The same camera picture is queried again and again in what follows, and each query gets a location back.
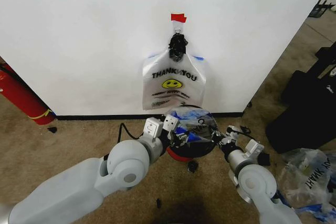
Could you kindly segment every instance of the red tape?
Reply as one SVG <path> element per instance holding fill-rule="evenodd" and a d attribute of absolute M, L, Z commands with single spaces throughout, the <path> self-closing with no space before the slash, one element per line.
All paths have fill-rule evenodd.
<path fill-rule="evenodd" d="M 184 17 L 184 13 L 182 14 L 172 14 L 172 21 L 178 21 L 181 23 L 185 23 L 187 17 Z"/>

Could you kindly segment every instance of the blue plastic wrapper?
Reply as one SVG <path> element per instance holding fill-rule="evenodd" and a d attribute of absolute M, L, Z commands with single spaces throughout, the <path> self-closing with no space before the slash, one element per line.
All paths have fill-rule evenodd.
<path fill-rule="evenodd" d="M 187 134 L 188 143 L 211 142 L 210 129 L 218 129 L 211 113 L 201 108 L 180 106 L 169 110 L 166 115 L 171 115 L 179 120 L 174 132 Z"/>
<path fill-rule="evenodd" d="M 336 223 L 336 209 L 331 208 L 329 210 L 323 210 L 322 204 L 316 204 L 306 207 L 301 207 L 296 209 L 297 214 L 301 214 L 303 212 L 309 212 L 314 215 L 316 219 L 323 223 Z"/>

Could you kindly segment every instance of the white plastic bag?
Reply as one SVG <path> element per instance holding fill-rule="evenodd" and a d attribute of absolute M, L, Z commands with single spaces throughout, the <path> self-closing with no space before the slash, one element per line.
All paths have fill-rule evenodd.
<path fill-rule="evenodd" d="M 180 34 L 182 25 L 182 22 L 173 21 L 175 34 L 169 49 L 149 57 L 144 63 L 144 110 L 181 104 L 202 105 L 206 81 L 204 59 L 187 53 L 187 41 Z"/>

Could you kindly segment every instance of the black cable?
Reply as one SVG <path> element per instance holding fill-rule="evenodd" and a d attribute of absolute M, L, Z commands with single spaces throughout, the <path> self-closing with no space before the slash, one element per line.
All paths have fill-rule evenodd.
<path fill-rule="evenodd" d="M 120 126 L 119 126 L 119 135 L 118 135 L 118 142 L 117 143 L 120 143 L 120 139 L 121 139 L 121 131 L 122 131 L 122 128 L 125 129 L 126 133 L 128 134 L 128 136 L 130 136 L 132 139 L 134 140 L 138 140 L 140 138 L 140 136 L 142 136 L 142 134 L 139 136 L 139 137 L 135 137 L 133 136 L 129 130 L 127 129 L 126 125 L 124 123 L 121 123 Z"/>
<path fill-rule="evenodd" d="M 238 133 L 238 134 L 241 134 L 241 135 L 244 135 L 244 136 L 246 136 L 246 137 L 249 137 L 250 139 L 255 139 L 254 137 L 251 137 L 250 135 L 245 134 L 244 132 L 235 131 L 235 130 L 232 130 L 232 129 L 231 129 L 231 131 L 232 131 L 232 132 L 235 132 L 235 133 Z"/>

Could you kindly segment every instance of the brown carpet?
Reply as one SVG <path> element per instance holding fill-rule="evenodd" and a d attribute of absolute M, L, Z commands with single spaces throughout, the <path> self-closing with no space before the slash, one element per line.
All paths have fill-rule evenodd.
<path fill-rule="evenodd" d="M 336 14 L 332 12 L 306 20 L 253 97 L 253 106 L 245 110 L 242 118 L 217 119 L 223 131 L 230 124 L 248 126 L 252 136 L 271 154 L 269 169 L 274 174 L 279 170 L 280 157 L 268 144 L 265 126 L 286 108 L 279 96 L 291 74 L 297 69 L 307 71 L 316 61 L 314 53 L 332 44 L 335 20 Z M 1 95 L 0 120 L 0 202 L 7 203 L 24 199 L 49 177 L 86 158 L 110 152 L 117 142 L 121 122 L 134 135 L 141 133 L 144 123 L 54 121 L 49 126 L 56 126 L 58 131 L 52 134 L 47 130 L 49 126 L 35 124 Z M 241 143 L 246 145 L 247 140 L 242 138 Z M 138 186 L 107 197 L 98 210 L 77 223 L 259 223 L 254 206 L 236 193 L 220 150 L 215 149 L 197 161 L 199 169 L 191 174 L 186 164 L 165 154 L 150 167 Z M 157 198 L 162 202 L 161 209 L 156 207 Z"/>

